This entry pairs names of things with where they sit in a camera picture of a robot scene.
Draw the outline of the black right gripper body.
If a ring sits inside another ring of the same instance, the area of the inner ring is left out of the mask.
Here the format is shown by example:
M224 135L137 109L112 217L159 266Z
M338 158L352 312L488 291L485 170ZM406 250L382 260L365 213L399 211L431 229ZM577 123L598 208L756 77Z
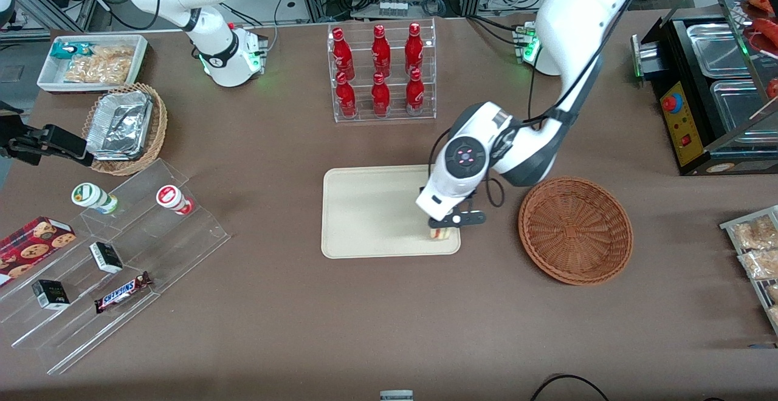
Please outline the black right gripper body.
M12 149L19 139L25 140L30 129L21 119L22 110L1 102L1 156L7 159L17 160L41 160L41 154L37 152L19 151Z

